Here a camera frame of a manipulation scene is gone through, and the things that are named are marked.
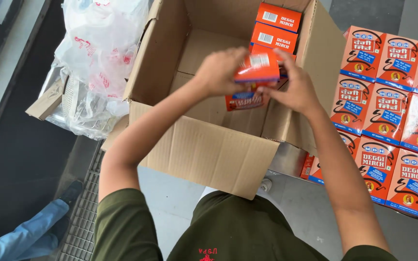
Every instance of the gray floor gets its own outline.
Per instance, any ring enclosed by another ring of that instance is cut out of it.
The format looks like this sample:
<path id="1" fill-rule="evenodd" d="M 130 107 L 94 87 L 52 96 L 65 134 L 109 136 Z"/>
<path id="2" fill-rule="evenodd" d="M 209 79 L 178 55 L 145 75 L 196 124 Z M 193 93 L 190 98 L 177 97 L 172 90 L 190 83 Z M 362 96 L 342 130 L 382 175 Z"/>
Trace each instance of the gray floor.
<path id="1" fill-rule="evenodd" d="M 340 28 L 347 28 L 352 23 L 350 18 L 347 20 L 337 18 L 341 14 L 338 11 L 342 11 L 343 6 L 347 5 L 347 8 L 353 9 L 356 16 L 360 16 L 358 21 L 368 21 L 368 28 L 372 25 L 384 26 L 383 30 L 418 39 L 418 0 L 321 0 L 321 2 L 327 10 L 330 10 L 330 14 Z M 393 12 L 393 16 L 379 20 L 378 17 L 359 13 L 361 8 L 366 8 L 372 11 L 373 15 L 381 14 L 381 10 L 369 9 L 369 2 L 392 4 L 394 9 L 390 12 Z M 389 19 L 389 22 L 381 25 L 385 19 Z M 60 190 L 72 179 L 84 178 L 87 173 L 91 173 L 88 172 L 88 166 L 94 151 L 93 147 L 96 146 L 96 142 L 79 138 L 65 173 L 65 182 L 61 183 Z M 204 187 L 142 167 L 139 168 L 138 174 L 142 191 L 154 218 L 159 246 L 166 259 L 178 238 L 189 226 L 192 211 Z M 270 194 L 285 211 L 296 236 L 330 260 L 340 260 L 342 257 L 340 236 L 325 188 L 293 177 L 275 175 L 271 171 L 268 171 L 267 175 L 273 181 Z M 418 221 L 379 205 L 375 205 L 375 211 L 393 254 L 400 261 L 418 260 Z M 55 253 L 51 257 L 39 260 L 59 260 L 59 256 Z"/>

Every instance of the olive green t-shirt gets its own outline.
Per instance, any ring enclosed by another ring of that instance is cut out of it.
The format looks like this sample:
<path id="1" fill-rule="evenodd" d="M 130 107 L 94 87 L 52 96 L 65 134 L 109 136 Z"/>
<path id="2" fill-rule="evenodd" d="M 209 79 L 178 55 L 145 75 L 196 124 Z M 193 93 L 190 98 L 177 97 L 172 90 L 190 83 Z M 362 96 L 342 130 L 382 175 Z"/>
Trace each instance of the olive green t-shirt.
<path id="1" fill-rule="evenodd" d="M 106 196 L 97 208 L 93 260 L 161 261 L 156 229 L 143 194 L 132 188 Z M 189 228 L 167 261 L 326 261 L 295 237 L 265 198 L 247 200 L 221 191 L 203 197 Z M 355 246 L 343 261 L 395 261 L 376 246 Z"/>

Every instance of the open cardboard box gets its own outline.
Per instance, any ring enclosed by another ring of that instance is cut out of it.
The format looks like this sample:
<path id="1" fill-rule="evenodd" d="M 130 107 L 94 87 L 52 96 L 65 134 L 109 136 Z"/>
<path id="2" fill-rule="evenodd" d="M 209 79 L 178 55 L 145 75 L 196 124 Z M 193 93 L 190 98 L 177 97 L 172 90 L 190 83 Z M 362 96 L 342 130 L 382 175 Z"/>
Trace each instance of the open cardboard box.
<path id="1" fill-rule="evenodd" d="M 155 0 L 125 90 L 130 123 L 188 82 L 208 54 L 247 47 L 260 2 Z M 317 0 L 266 2 L 302 12 L 296 63 L 331 108 L 345 48 L 340 30 Z M 274 100 L 268 108 L 226 112 L 224 97 L 210 98 L 181 117 L 141 165 L 252 199 L 280 141 L 316 152 L 305 117 Z"/>

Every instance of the blue pants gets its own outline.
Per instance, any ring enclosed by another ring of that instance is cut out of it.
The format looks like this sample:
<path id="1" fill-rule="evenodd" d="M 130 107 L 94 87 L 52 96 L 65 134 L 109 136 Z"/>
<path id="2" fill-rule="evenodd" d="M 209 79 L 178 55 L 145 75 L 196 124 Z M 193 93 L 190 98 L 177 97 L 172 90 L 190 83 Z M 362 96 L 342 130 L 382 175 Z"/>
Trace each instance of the blue pants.
<path id="1" fill-rule="evenodd" d="M 50 254 L 59 242 L 54 234 L 46 232 L 67 211 L 69 205 L 56 199 L 13 232 L 0 237 L 0 260 L 18 261 Z"/>

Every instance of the white shoe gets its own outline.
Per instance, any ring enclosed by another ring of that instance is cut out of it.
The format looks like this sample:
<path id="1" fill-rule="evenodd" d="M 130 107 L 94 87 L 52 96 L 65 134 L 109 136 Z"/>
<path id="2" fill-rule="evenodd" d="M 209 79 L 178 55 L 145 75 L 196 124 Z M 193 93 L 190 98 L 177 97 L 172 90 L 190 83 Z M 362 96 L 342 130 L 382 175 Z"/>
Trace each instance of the white shoe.
<path id="1" fill-rule="evenodd" d="M 265 192 L 269 192 L 270 188 L 272 187 L 272 181 L 268 178 L 265 178 L 261 182 L 261 189 Z"/>

